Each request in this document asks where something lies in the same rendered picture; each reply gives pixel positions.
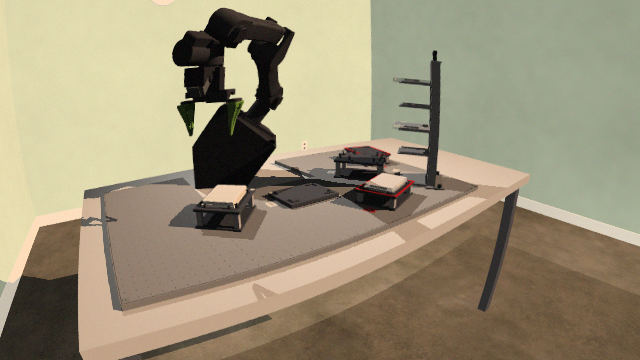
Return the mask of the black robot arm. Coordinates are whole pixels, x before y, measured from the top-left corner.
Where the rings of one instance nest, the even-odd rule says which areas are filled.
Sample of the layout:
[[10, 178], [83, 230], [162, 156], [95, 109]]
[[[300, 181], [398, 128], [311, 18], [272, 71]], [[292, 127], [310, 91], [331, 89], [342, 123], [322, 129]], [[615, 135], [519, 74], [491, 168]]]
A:
[[[257, 66], [259, 85], [256, 101], [247, 112], [240, 110], [238, 116], [274, 137], [261, 121], [283, 100], [277, 66], [284, 60], [294, 35], [295, 32], [280, 26], [271, 17], [263, 20], [219, 8], [211, 15], [204, 31], [188, 30], [185, 33], [183, 39], [175, 44], [172, 59], [179, 67], [199, 66], [184, 69], [184, 88], [188, 97], [197, 98], [205, 96], [207, 91], [225, 89], [225, 67], [211, 66], [224, 66], [225, 47], [236, 48], [242, 41], [251, 40], [247, 51]], [[276, 45], [282, 37], [280, 44]]]

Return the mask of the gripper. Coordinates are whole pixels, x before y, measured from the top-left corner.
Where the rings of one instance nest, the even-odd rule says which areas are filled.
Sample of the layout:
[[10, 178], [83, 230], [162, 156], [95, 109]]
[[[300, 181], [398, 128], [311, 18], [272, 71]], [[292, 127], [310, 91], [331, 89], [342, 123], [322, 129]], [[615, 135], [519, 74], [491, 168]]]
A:
[[186, 125], [189, 136], [190, 137], [193, 136], [194, 114], [195, 114], [196, 102], [206, 102], [206, 103], [228, 102], [228, 124], [229, 124], [229, 135], [231, 136], [234, 131], [236, 119], [244, 103], [244, 100], [242, 100], [242, 98], [230, 99], [230, 96], [235, 95], [235, 92], [236, 92], [236, 89], [207, 91], [205, 96], [192, 98], [193, 99], [192, 101], [188, 100], [188, 101], [180, 102], [180, 105], [177, 106], [177, 109]]

